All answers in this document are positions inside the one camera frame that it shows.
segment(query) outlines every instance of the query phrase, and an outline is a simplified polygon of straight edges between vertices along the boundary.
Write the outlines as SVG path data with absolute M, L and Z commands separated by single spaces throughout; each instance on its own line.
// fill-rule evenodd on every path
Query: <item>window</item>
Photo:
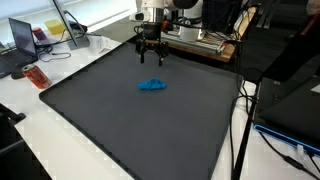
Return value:
M 95 31 L 137 11 L 136 0 L 58 0 L 79 23 Z M 59 19 L 52 0 L 9 0 L 0 7 L 0 41 L 12 42 L 8 17 L 46 30 L 44 22 Z
M 76 1 L 79 0 L 59 0 L 63 4 Z M 0 20 L 44 11 L 50 8 L 53 8 L 51 0 L 10 0 L 0 6 Z

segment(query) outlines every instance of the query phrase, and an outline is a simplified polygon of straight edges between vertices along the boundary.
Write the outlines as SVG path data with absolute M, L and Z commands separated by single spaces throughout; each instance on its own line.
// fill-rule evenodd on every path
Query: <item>wall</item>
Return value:
M 138 10 L 140 10 L 142 0 L 136 0 Z M 110 39 L 125 42 L 134 37 L 136 33 L 133 31 L 134 26 L 140 25 L 138 22 L 131 22 L 129 17 L 118 20 L 104 28 L 95 31 L 96 34 L 106 36 Z

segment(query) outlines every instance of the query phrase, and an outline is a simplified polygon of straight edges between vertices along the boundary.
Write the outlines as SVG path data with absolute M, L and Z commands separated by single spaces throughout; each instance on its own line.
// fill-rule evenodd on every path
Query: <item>wire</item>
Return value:
M 278 150 L 276 150 L 276 148 L 274 148 L 270 142 L 267 140 L 267 138 L 261 133 L 259 132 L 259 134 L 261 135 L 262 139 L 268 144 L 268 146 L 274 151 L 276 152 L 279 156 L 284 157 L 283 154 L 281 154 Z
M 313 163 L 313 165 L 317 168 L 318 172 L 320 173 L 320 169 L 319 169 L 318 165 L 316 164 L 316 162 L 314 162 L 311 154 L 309 154 L 309 158 L 310 158 L 311 162 Z
M 229 133 L 230 133 L 230 149 L 231 149 L 231 179 L 233 179 L 234 174 L 234 147 L 233 147 L 233 136 L 232 136 L 232 115 L 236 106 L 236 102 L 239 98 L 244 96 L 238 96 L 232 100 L 231 108 L 230 108 L 230 119 L 229 119 Z
M 62 41 L 65 32 L 66 32 L 66 29 L 63 30 L 62 35 L 61 35 L 61 38 L 60 38 L 60 40 L 59 40 L 58 42 L 61 42 L 61 41 Z
M 141 28 L 141 26 L 134 26 L 133 27 L 133 30 L 134 32 L 138 35 L 140 32 L 139 32 L 139 29 Z
M 67 55 L 66 57 L 60 57 L 60 58 L 51 58 L 51 59 L 49 59 L 49 60 L 43 60 L 43 59 L 41 59 L 41 55 L 44 55 L 44 54 L 39 54 L 39 60 L 40 61 L 42 61 L 42 62 L 50 62 L 50 61 L 53 61 L 53 60 L 61 60 L 61 59 L 67 59 L 67 58 L 69 58 L 69 57 L 71 57 L 71 54 L 70 53 L 67 53 L 67 52 L 65 52 L 65 53 L 51 53 L 51 55 L 63 55 L 63 54 L 65 54 L 65 55 Z

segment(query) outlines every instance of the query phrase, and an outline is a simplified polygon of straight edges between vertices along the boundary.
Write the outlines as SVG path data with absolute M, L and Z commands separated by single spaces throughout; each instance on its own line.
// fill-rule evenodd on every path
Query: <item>blue light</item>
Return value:
M 258 128 L 264 129 L 264 130 L 268 131 L 269 133 L 268 133 L 268 132 L 263 132 L 263 131 L 259 130 Z M 288 145 L 290 145 L 290 146 L 293 146 L 293 147 L 295 147 L 295 148 L 297 147 L 296 145 L 291 144 L 291 143 L 285 141 L 285 139 L 288 139 L 288 140 L 291 140 L 291 141 L 293 141 L 293 142 L 296 142 L 297 144 L 300 144 L 300 145 L 302 145 L 303 147 L 307 147 L 307 148 L 309 148 L 309 149 L 312 149 L 312 150 L 316 151 L 318 154 L 320 154 L 320 150 L 317 149 L 317 148 L 315 148 L 315 147 L 309 146 L 309 145 L 307 145 L 307 144 L 305 144 L 305 143 L 302 143 L 302 142 L 300 142 L 300 141 L 297 141 L 297 140 L 295 140 L 295 139 L 292 139 L 292 138 L 290 138 L 290 137 L 288 137 L 288 136 L 285 136 L 285 135 L 283 135 L 283 134 L 280 134 L 280 133 L 278 133 L 278 132 L 275 132 L 275 131 L 273 131 L 273 130 L 271 130 L 271 129 L 265 128 L 265 127 L 263 127 L 263 126 L 261 126 L 261 125 L 254 125 L 254 126 L 253 126 L 253 129 L 255 129 L 256 131 L 261 132 L 261 133 L 263 133 L 263 134 L 266 134 L 266 135 L 268 135 L 268 136 L 270 136 L 270 137 L 273 137 L 273 138 L 275 138 L 275 139 L 277 139 L 277 140 L 279 140 L 279 141 L 281 141 L 281 142 L 284 142 L 284 143 L 286 143 L 286 144 L 288 144 Z M 277 134 L 277 135 L 283 137 L 284 139 L 279 139 L 279 138 L 273 136 L 272 133 Z

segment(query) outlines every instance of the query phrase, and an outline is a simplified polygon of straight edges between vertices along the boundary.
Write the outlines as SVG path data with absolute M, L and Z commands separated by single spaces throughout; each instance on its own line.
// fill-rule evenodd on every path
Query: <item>blue towel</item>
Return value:
M 160 79 L 153 78 L 147 82 L 139 82 L 138 89 L 140 90 L 156 90 L 156 89 L 165 89 L 167 87 Z

